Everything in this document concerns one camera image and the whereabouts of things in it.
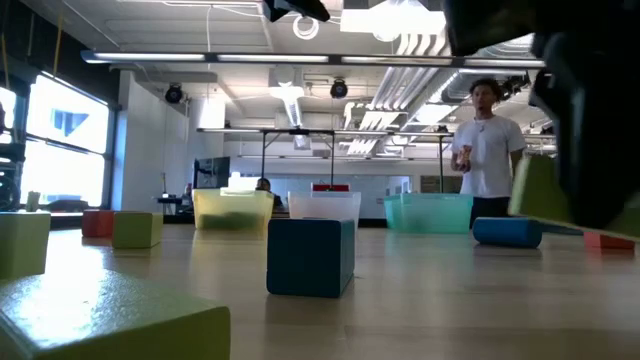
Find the floor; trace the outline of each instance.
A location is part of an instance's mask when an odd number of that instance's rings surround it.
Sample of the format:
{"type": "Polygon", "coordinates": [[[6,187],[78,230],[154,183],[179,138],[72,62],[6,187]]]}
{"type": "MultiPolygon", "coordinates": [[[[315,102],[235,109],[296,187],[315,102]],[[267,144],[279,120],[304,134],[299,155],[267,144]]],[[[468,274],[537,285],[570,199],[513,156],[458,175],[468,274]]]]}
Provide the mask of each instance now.
{"type": "Polygon", "coordinates": [[[47,270],[105,267],[226,303],[238,360],[640,358],[633,255],[586,251],[570,236],[547,236],[540,250],[466,235],[358,237],[356,278],[339,300],[269,295],[263,241],[189,225],[166,226],[150,250],[52,232],[47,270]]]}

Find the yellow translucent bin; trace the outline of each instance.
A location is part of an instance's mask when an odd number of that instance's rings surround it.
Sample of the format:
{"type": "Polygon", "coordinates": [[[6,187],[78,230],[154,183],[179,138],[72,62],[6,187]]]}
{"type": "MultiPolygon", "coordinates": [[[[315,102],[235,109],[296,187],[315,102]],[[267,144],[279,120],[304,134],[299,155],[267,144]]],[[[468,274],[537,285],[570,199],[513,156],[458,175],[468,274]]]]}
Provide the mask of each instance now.
{"type": "Polygon", "coordinates": [[[273,194],[229,188],[193,190],[196,229],[265,235],[273,211],[273,194]]]}

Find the white t-shirt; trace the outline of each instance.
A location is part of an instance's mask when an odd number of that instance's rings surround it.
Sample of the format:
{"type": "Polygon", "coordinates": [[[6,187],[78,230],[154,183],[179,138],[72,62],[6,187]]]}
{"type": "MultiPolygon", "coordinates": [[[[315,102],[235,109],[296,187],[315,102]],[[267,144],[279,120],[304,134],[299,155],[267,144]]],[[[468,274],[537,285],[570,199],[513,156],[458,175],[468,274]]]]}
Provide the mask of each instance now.
{"type": "Polygon", "coordinates": [[[464,145],[471,146],[471,171],[463,175],[460,193],[481,198],[510,197],[509,153],[526,146],[518,124],[500,116],[469,120],[456,130],[451,150],[459,153],[464,145]]]}

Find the dark pants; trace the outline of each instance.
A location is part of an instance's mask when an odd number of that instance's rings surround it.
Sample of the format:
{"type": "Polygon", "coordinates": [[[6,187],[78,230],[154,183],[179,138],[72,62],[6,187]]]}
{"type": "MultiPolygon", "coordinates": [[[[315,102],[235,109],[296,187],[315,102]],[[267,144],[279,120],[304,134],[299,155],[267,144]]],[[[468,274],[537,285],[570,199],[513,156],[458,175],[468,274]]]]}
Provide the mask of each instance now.
{"type": "Polygon", "coordinates": [[[504,198],[473,198],[471,208],[471,221],[469,229],[473,227],[473,222],[479,217],[509,217],[509,199],[504,198]]]}

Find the teal translucent bin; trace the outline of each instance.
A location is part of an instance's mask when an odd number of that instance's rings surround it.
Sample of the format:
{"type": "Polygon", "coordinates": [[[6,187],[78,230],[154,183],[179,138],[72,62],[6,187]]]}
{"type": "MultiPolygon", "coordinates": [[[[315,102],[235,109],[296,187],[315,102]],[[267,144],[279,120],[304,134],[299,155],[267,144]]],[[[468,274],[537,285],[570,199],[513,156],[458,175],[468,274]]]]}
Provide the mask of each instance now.
{"type": "Polygon", "coordinates": [[[460,194],[400,194],[384,199],[389,229],[416,234],[466,234],[473,197],[460,194]]]}

